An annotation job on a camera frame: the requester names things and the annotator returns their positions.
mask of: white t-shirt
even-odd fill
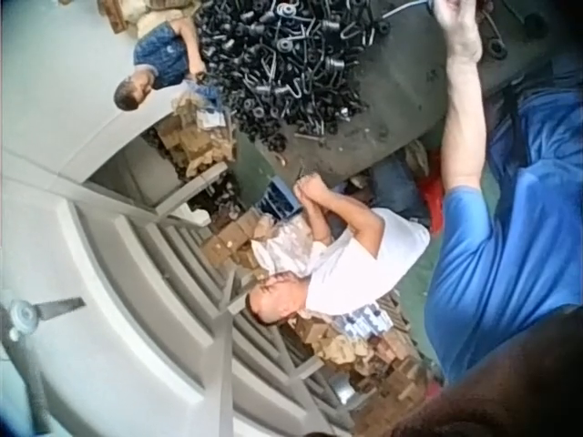
[[[390,209],[373,208],[384,220],[376,259],[347,228],[329,247],[314,242],[306,310],[340,315],[373,303],[413,266],[429,244],[429,232]]]

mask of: ceiling fan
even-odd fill
[[[51,428],[43,379],[36,351],[29,337],[36,331],[40,322],[84,306],[85,302],[81,298],[37,304],[31,304],[26,300],[12,300],[8,308],[0,305],[0,340],[8,358],[25,383],[35,435],[49,434]]]

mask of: man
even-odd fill
[[[404,153],[372,168],[374,208],[328,189],[317,174],[301,178],[294,191],[312,228],[312,274],[271,276],[250,292],[250,311],[266,324],[299,310],[341,315],[390,291],[429,242],[429,232],[418,223],[426,206],[406,170]],[[335,241],[324,211],[347,225]]]
[[[522,97],[504,93],[487,150],[500,186],[491,219],[480,188],[486,122],[475,13],[476,0],[435,2],[447,43],[449,109],[445,232],[425,327],[449,383],[554,310],[579,305],[583,283],[581,60],[562,67],[559,88],[535,75]]]
[[[447,42],[449,109],[445,234],[425,325],[448,386],[386,435],[580,435],[581,59],[533,75],[515,105],[506,92],[507,114],[486,151],[476,0],[434,8]],[[493,219],[479,184],[486,152],[501,188]]]
[[[165,22],[141,38],[134,49],[134,72],[116,89],[114,102],[122,111],[133,111],[152,89],[196,78],[205,71],[196,30],[190,17]]]

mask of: blue jeans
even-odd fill
[[[373,200],[371,208],[387,208],[407,220],[416,221],[429,229],[429,208],[417,189],[413,172],[407,166],[403,149],[374,164],[369,170]],[[332,236],[337,239],[346,223],[336,215],[328,219]]]

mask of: fan blade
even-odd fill
[[[48,408],[36,355],[27,347],[28,338],[26,336],[22,336],[19,341],[10,339],[9,332],[13,325],[8,311],[2,305],[0,305],[0,321],[2,323],[0,329],[2,345],[26,387],[35,435],[48,434],[50,433]]]
[[[51,320],[82,307],[85,307],[85,302],[81,298],[55,300],[35,305],[40,320]]]

